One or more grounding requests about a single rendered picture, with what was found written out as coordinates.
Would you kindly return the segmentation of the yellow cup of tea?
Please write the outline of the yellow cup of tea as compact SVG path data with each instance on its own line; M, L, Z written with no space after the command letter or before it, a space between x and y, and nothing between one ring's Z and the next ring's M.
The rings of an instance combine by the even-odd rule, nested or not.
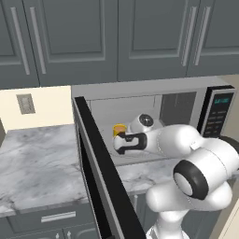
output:
M113 135L116 136L119 133L125 133L126 130L127 130L127 126L125 124L121 124L121 123L115 124L113 126Z

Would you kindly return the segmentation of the black-edged microwave door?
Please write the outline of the black-edged microwave door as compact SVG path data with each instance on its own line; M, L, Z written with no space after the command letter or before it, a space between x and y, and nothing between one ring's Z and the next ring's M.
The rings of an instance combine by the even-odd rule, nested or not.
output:
M79 164L100 239L146 239L83 96L72 98Z

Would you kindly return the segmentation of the grey drawer front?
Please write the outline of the grey drawer front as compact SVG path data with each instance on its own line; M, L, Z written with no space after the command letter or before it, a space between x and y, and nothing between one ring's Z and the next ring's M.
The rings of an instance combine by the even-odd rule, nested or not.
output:
M77 216L75 218L41 223L41 217L67 213L72 211L77 212ZM89 204L75 204L61 208L53 208L49 210L41 210L37 212L11 216L9 217L8 221L13 231L15 233L20 233L20 232L32 232L37 230L46 230L52 228L62 228L64 226L83 225L93 222L93 215Z

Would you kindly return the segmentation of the grey wall socket plate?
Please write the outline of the grey wall socket plate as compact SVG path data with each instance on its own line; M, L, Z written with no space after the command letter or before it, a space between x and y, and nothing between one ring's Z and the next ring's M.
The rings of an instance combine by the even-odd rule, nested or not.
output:
M35 106L32 98L32 94L18 94L17 100L19 103L20 111L24 114L34 114Z

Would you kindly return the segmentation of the grey microwave oven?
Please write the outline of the grey microwave oven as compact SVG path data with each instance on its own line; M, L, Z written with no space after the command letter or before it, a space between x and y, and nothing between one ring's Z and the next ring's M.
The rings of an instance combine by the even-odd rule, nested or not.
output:
M189 77L75 85L71 96L85 98L116 165L158 161L157 155L119 155L112 146L113 126L128 125L140 114L154 127L188 124L205 137L218 137L232 109L234 86L219 77Z

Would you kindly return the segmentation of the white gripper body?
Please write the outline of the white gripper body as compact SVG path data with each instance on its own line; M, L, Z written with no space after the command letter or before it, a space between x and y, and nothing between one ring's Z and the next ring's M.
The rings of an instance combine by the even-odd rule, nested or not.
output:
M125 140L126 134L117 134L113 138L113 148L120 154L125 153L125 147L127 146L126 140Z

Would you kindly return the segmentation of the grey upper cupboard door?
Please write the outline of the grey upper cupboard door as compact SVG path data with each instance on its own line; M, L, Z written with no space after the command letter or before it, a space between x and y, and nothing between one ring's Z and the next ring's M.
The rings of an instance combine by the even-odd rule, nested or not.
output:
M23 67L19 42L10 8L17 9L21 34L30 68ZM39 87L35 57L22 0L0 0L0 90Z
M200 0L119 0L118 80L184 77L190 8L197 7L197 17L199 5Z
M118 0L23 0L23 7L42 87L117 80ZM45 75L30 7L35 7Z
M204 8L211 7L199 65L195 51ZM188 62L188 77L239 74L239 0L200 0Z

